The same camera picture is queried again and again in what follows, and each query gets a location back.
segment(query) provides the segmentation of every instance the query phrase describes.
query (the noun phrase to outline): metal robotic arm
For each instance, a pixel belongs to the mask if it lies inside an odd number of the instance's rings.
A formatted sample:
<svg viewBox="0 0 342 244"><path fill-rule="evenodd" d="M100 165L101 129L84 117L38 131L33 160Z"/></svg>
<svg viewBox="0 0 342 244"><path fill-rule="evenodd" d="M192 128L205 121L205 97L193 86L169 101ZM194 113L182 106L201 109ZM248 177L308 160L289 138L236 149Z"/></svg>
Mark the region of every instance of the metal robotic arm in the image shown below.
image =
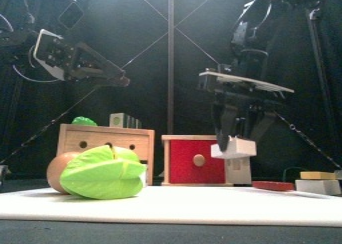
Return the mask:
<svg viewBox="0 0 342 244"><path fill-rule="evenodd" d="M198 74L198 89L214 93L213 127L221 152L230 137L257 141L275 120L273 110L293 90L264 82L267 46L285 11L319 0L252 0L233 25L230 64Z"/></svg>

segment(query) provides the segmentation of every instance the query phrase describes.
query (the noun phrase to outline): small box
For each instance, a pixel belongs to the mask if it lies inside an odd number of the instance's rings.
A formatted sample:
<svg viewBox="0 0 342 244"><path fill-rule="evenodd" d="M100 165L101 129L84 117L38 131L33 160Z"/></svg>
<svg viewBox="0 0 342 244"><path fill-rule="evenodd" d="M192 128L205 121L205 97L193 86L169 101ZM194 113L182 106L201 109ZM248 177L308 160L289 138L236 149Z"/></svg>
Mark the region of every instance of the small box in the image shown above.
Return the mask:
<svg viewBox="0 0 342 244"><path fill-rule="evenodd" d="M335 173L320 171L303 171L300 172L300 179L308 180L336 180Z"/></svg>
<svg viewBox="0 0 342 244"><path fill-rule="evenodd" d="M238 159L256 155L255 142L240 138L229 138L228 147L224 152L220 151L218 145L210 145L210 156L218 159Z"/></svg>
<svg viewBox="0 0 342 244"><path fill-rule="evenodd" d="M141 163L146 164L146 184L152 185L153 143L154 131L149 129L61 124L57 155L70 151L84 152L105 144L130 149L136 153Z"/></svg>
<svg viewBox="0 0 342 244"><path fill-rule="evenodd" d="M295 180L295 189L299 192L309 192L315 194L340 194L337 180Z"/></svg>
<svg viewBox="0 0 342 244"><path fill-rule="evenodd" d="M162 135L162 185L224 185L225 161L210 157L212 135Z"/></svg>

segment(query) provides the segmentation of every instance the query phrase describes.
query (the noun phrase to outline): green plush toy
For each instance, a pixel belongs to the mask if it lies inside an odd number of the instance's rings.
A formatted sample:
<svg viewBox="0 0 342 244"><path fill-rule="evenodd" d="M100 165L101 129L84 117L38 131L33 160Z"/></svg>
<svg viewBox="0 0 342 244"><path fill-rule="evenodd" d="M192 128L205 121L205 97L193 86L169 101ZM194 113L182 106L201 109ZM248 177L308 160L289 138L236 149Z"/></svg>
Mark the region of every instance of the green plush toy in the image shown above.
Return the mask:
<svg viewBox="0 0 342 244"><path fill-rule="evenodd" d="M61 172L59 185L73 195L93 199L120 199L142 188L145 165L133 151L108 145L84 151Z"/></svg>
<svg viewBox="0 0 342 244"><path fill-rule="evenodd" d="M93 120L90 120L89 118L85 118L82 116L76 117L71 120L70 124L73 124L73 125L82 125L82 126L94 126L94 127L97 126L97 124L96 124L96 122Z"/></svg>

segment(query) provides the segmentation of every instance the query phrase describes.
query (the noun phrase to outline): white surface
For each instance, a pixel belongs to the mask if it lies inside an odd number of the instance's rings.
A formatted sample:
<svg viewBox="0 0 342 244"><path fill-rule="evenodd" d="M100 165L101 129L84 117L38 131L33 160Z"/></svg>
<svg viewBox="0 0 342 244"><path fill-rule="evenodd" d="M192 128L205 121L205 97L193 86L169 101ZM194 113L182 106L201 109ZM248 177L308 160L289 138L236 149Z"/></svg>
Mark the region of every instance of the white surface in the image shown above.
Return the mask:
<svg viewBox="0 0 342 244"><path fill-rule="evenodd" d="M89 200L51 189L0 194L0 219L342 227L342 198L238 187L149 186Z"/></svg>

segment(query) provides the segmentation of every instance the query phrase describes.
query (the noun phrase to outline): wooden box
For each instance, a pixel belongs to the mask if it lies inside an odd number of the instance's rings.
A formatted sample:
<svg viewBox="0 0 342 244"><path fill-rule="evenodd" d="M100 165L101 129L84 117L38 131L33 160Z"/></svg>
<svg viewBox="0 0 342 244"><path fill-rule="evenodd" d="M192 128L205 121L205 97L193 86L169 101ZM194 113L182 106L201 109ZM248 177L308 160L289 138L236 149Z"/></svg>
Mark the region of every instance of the wooden box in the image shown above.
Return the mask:
<svg viewBox="0 0 342 244"><path fill-rule="evenodd" d="M57 155L70 151L82 152L105 144L130 149L146 164L146 184L152 185L153 142L153 130L61 124Z"/></svg>
<svg viewBox="0 0 342 244"><path fill-rule="evenodd" d="M225 185L225 161L210 157L212 135L162 135L162 185Z"/></svg>

